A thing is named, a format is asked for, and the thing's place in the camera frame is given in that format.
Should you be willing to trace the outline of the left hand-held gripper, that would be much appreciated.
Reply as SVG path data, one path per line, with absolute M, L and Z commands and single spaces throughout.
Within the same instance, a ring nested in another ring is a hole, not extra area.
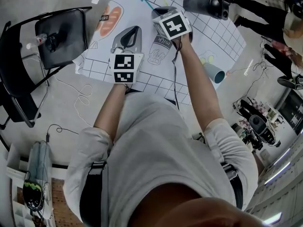
M 144 60 L 142 30 L 131 26 L 120 32 L 113 41 L 109 68 L 115 84 L 134 84 Z

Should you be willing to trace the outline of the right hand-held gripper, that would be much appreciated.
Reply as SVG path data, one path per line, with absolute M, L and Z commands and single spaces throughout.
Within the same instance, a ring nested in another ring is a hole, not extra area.
M 184 14 L 174 6 L 157 7 L 151 13 L 158 35 L 173 40 L 189 34 L 192 41 L 192 26 Z

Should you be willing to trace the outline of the grey-blue cup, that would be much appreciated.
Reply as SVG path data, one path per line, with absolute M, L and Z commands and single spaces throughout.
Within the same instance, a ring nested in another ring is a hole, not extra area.
M 206 70 L 208 77 L 215 84 L 221 83 L 225 78 L 224 71 L 211 63 L 205 62 L 204 69 Z

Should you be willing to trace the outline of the person's left forearm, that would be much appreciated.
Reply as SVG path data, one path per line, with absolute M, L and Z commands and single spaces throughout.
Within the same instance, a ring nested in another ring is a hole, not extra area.
M 126 86 L 114 84 L 95 120 L 94 128 L 104 130 L 114 142 L 125 101 Z

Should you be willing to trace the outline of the person's right forearm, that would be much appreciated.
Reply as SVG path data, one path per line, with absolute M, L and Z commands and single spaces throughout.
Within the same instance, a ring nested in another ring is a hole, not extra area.
M 173 39 L 173 42 L 179 48 L 192 107 L 204 132 L 209 123 L 223 118 L 215 88 L 191 45 L 189 34 Z

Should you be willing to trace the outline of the black tumbler bottle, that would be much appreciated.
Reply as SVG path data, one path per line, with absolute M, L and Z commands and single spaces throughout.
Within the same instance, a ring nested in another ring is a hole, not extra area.
M 229 17 L 229 0 L 183 0 L 185 11 L 210 16 L 219 20 Z

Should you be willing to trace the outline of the white grid tablecloth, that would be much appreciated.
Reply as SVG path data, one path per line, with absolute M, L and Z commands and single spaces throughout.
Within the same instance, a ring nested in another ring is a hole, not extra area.
M 163 0 L 148 0 L 155 8 Z M 182 9 L 183 0 L 166 0 L 169 6 Z M 126 28 L 142 30 L 144 60 L 132 89 L 177 99 L 190 104 L 182 60 L 172 60 L 175 48 L 160 37 L 152 24 L 152 9 L 140 0 L 110 0 L 101 16 L 89 48 L 75 62 L 75 72 L 88 78 L 113 82 L 108 59 L 114 38 Z M 184 12 L 193 27 L 192 46 L 202 63 L 208 62 L 227 72 L 246 46 L 244 38 L 230 20 Z

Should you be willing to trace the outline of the black folding chair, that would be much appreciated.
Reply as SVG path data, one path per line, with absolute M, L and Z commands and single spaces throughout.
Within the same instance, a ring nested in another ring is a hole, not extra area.
M 31 94 L 41 85 L 49 90 L 49 78 L 88 47 L 85 11 L 91 6 L 44 13 L 12 25 L 8 21 L 0 36 L 0 106 L 7 121 L 25 122 L 30 128 L 41 117 L 42 105 Z M 38 52 L 21 55 L 21 27 L 35 22 L 35 37 L 29 47 Z

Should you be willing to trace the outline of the small black device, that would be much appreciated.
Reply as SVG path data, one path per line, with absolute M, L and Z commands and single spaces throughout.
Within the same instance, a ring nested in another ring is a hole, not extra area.
M 55 52 L 59 45 L 66 41 L 67 31 L 60 30 L 57 33 L 52 33 L 47 37 L 45 46 L 49 52 Z

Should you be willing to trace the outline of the clear plastic bottle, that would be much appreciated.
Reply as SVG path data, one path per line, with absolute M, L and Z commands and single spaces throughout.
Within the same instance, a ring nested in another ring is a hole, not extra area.
M 26 48 L 29 50 L 33 47 L 38 47 L 45 43 L 47 40 L 47 34 L 39 34 L 35 36 L 34 38 L 30 39 L 30 41 L 27 43 Z

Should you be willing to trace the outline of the person's white shirt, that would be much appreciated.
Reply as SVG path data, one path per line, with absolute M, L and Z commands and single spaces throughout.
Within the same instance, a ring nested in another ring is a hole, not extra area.
M 210 122 L 204 136 L 205 142 L 194 140 L 180 112 L 166 99 L 128 94 L 115 141 L 98 128 L 79 133 L 63 186 L 66 202 L 79 216 L 90 167 L 106 159 L 110 227 L 126 227 L 140 201 L 165 183 L 180 183 L 202 197 L 235 205 L 234 190 L 221 165 L 224 162 L 238 173 L 246 207 L 258 186 L 253 154 L 225 119 Z

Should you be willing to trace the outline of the checkered cloth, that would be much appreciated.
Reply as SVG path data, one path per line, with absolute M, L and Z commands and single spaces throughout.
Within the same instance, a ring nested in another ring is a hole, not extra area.
M 266 108 L 266 106 L 262 103 L 262 102 L 258 102 L 256 101 L 254 98 L 250 100 L 251 105 L 258 110 L 259 112 L 263 113 L 267 113 L 268 109 Z

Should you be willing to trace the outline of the light blue jeans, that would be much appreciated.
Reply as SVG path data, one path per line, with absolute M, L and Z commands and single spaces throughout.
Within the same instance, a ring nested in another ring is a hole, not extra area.
M 27 171 L 29 181 L 48 182 L 52 176 L 52 161 L 50 146 L 45 141 L 36 142 L 30 150 Z

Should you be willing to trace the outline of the black round helmet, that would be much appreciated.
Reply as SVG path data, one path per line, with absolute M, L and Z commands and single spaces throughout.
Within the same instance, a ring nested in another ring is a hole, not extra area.
M 268 121 L 264 121 L 258 115 L 252 115 L 249 123 L 255 134 L 270 147 L 280 147 L 281 141 L 276 140 L 275 133 Z

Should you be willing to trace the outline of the black green helmet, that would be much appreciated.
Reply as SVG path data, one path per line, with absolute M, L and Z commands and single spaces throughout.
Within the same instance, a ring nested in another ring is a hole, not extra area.
M 44 194 L 40 184 L 24 181 L 22 194 L 24 202 L 30 210 L 40 211 L 43 208 Z

